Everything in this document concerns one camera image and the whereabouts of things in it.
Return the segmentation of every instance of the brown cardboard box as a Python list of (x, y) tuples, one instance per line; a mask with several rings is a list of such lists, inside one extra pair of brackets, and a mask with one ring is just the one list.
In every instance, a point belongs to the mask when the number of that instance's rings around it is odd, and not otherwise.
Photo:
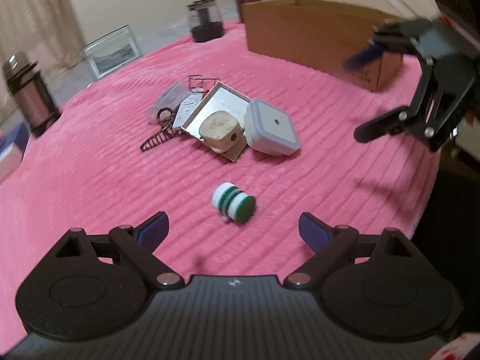
[(401, 55), (383, 56), (354, 74), (342, 64), (367, 47), (374, 25), (394, 16), (357, 5), (321, 0), (273, 0), (242, 5), (248, 48), (296, 62), (371, 91), (380, 90), (402, 66)]

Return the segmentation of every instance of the white power strip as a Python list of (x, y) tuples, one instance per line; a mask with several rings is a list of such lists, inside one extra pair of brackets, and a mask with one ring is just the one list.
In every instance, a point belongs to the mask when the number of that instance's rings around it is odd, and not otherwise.
[(202, 93), (193, 93), (183, 100), (178, 107), (177, 116), (173, 121), (172, 130), (178, 131), (182, 128), (182, 124), (188, 119), (198, 104), (202, 101)]

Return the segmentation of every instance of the green and white cylinder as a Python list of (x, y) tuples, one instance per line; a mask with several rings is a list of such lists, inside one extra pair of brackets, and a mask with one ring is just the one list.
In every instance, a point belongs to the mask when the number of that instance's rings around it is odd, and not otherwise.
[(243, 225), (254, 214), (256, 199), (232, 183), (223, 183), (213, 193), (212, 205), (225, 218)]

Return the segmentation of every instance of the silver picture frame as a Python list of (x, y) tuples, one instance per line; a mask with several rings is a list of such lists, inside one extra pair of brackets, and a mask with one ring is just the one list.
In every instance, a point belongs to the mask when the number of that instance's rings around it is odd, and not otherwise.
[(95, 80), (143, 57), (130, 25), (102, 36), (82, 48), (83, 58)]

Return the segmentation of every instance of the beige curtain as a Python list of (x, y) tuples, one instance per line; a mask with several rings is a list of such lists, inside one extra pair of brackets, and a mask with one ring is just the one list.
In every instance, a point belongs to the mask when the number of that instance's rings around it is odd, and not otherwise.
[[(49, 80), (77, 64), (84, 45), (69, 0), (0, 0), (0, 65), (23, 50)], [(6, 94), (3, 74), (0, 81), (1, 121), (15, 105)]]

